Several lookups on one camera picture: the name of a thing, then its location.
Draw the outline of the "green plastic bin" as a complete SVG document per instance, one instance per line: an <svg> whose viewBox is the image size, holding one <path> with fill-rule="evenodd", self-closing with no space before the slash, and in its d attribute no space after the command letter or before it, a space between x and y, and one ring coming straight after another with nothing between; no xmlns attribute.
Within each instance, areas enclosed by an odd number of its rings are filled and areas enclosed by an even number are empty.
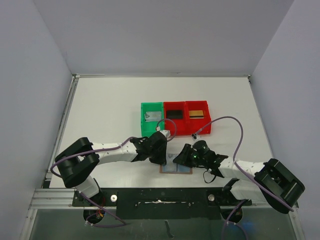
<svg viewBox="0 0 320 240"><path fill-rule="evenodd" d="M140 130L142 137L150 137L157 124L165 117L163 102L142 102L140 105Z"/></svg>

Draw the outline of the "brown leather card holder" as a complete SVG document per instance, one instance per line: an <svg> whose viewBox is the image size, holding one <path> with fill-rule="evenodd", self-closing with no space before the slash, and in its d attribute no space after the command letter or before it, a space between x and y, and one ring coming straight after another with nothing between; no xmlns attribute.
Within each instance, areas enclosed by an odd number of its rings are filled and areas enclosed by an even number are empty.
<svg viewBox="0 0 320 240"><path fill-rule="evenodd" d="M179 164L166 164L161 165L159 168L161 174L175 174L175 175L191 175L193 170L190 167Z"/></svg>

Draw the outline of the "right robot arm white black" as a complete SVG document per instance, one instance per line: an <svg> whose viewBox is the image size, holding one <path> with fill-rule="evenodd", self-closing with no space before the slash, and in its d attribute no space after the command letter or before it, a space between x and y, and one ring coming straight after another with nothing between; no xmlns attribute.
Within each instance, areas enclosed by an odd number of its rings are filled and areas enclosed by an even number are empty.
<svg viewBox="0 0 320 240"><path fill-rule="evenodd" d="M204 140L185 144L173 162L189 168L205 168L216 177L229 178L225 190L235 199L267 202L283 214L291 210L305 191L304 184L279 160L233 160L215 153Z"/></svg>

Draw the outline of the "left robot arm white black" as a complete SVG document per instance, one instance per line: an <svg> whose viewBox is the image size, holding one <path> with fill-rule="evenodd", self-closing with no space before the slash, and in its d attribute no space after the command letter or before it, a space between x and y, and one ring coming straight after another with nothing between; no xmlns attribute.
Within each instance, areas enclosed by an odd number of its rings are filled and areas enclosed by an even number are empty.
<svg viewBox="0 0 320 240"><path fill-rule="evenodd" d="M113 162L139 162L165 165L170 131L159 130L150 137L129 137L122 143L92 143L81 137L61 152L50 167L53 175L63 180L66 188L75 188L88 198L101 194L91 177L97 165Z"/></svg>

